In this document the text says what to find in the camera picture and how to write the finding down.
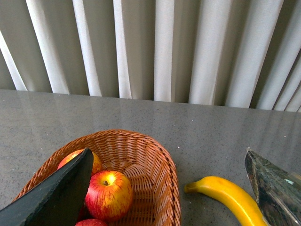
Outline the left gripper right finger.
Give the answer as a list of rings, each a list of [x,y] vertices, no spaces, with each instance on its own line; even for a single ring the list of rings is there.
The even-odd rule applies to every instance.
[[[301,176],[288,173],[251,148],[245,156],[255,201],[270,226],[301,224]]]

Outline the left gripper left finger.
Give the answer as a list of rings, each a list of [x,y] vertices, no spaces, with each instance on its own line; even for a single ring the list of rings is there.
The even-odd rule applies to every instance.
[[[0,211],[2,226],[74,226],[90,183],[93,154],[86,148]]]

